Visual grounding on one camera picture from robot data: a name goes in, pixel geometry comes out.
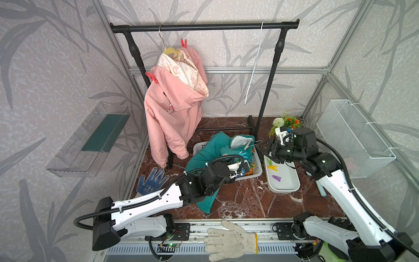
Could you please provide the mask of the yellow clothespin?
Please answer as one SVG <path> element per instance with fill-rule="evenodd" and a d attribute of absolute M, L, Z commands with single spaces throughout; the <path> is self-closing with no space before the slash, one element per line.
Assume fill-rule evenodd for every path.
<path fill-rule="evenodd" d="M 274 165 L 269 165 L 268 166 L 268 168 L 270 169 L 270 170 L 273 170 L 273 171 L 277 171 L 278 169 L 278 166 L 274 166 Z"/>

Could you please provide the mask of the rainbow striped jacket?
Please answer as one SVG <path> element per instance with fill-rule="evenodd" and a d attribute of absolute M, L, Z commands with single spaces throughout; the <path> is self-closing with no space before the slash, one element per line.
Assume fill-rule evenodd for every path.
<path fill-rule="evenodd" d="M 247 172 L 247 173 L 245 174 L 245 176 L 250 176 L 250 175 L 253 175 L 253 174 L 254 174 L 254 171 L 255 171 L 255 166 L 253 165 L 253 166 L 250 168 L 249 172 Z"/>

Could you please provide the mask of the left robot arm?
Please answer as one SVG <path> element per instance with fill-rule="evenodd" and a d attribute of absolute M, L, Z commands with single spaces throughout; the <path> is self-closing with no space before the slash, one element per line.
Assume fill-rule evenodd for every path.
<path fill-rule="evenodd" d="M 172 216 L 164 211 L 202 202 L 249 170 L 250 164 L 242 156 L 222 156 L 203 168 L 184 172 L 162 190 L 117 202 L 103 198 L 95 212 L 82 215 L 73 223 L 92 232 L 93 251 L 105 250 L 126 238 L 167 236 L 176 227 Z"/>

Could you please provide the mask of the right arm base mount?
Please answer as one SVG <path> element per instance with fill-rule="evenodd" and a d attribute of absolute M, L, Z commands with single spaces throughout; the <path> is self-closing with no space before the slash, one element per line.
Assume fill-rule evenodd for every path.
<path fill-rule="evenodd" d="M 277 234 L 278 240 L 295 240 L 316 242 L 318 238 L 308 235 L 299 226 L 295 226 L 293 222 L 279 222 L 271 227 L 272 231 Z"/>

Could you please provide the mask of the purple clothespin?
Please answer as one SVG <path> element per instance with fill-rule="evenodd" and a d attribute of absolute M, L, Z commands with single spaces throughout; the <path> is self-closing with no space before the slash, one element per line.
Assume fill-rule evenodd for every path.
<path fill-rule="evenodd" d="M 279 177 L 279 176 L 273 175 L 272 178 L 275 179 L 275 180 L 277 180 L 278 182 L 281 181 L 281 177 Z"/>

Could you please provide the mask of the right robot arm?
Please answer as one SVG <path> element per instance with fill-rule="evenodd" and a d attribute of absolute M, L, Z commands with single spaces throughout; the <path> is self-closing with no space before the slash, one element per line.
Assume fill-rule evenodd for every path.
<path fill-rule="evenodd" d="M 270 139 L 256 148 L 276 163 L 299 162 L 333 196 L 354 226 L 354 230 L 344 229 L 313 215 L 301 215 L 295 224 L 302 231 L 331 244 L 353 262 L 395 262 L 406 251 L 419 255 L 411 237 L 381 218 L 353 185 L 337 150 L 309 128 L 297 128 L 290 136 L 289 142 Z"/>

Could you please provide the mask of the white hanger of rainbow jacket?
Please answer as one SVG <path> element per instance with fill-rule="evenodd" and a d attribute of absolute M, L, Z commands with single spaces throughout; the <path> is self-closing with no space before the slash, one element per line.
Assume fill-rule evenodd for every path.
<path fill-rule="evenodd" d="M 263 42 L 263 36 L 262 36 L 262 34 L 263 34 L 264 23 L 265 22 L 263 21 L 261 23 L 261 27 L 260 27 L 259 44 L 258 44 L 258 49 L 257 49 L 256 55 L 255 55 L 255 60 L 254 60 L 254 64 L 253 64 L 253 69 L 252 69 L 251 77 L 250 77 L 250 80 L 249 80 L 249 85 L 248 85 L 247 90 L 246 90 L 246 96 L 245 96 L 245 100 L 244 100 L 244 104 L 245 105 L 248 104 L 248 99 L 249 99 L 248 97 L 249 97 L 250 89 L 252 87 L 255 70 L 256 70 L 256 67 L 258 65 L 258 60 L 259 60 L 259 57 L 260 57 L 261 45 L 262 45 L 262 42 Z"/>

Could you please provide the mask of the teal green jacket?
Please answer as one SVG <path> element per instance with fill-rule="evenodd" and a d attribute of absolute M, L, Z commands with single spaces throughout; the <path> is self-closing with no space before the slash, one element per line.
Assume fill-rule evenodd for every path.
<path fill-rule="evenodd" d="M 248 164 L 253 158 L 253 147 L 244 150 L 245 145 L 248 142 L 255 141 L 255 137 L 252 135 L 236 135 L 229 137 L 224 132 L 219 132 L 213 135 L 207 142 L 206 146 L 193 156 L 187 163 L 185 171 L 191 172 L 195 169 L 202 169 L 206 167 L 206 164 L 210 161 L 227 156 L 227 155 L 239 155 L 240 151 L 247 151 L 247 157 L 243 157 L 245 163 Z"/>

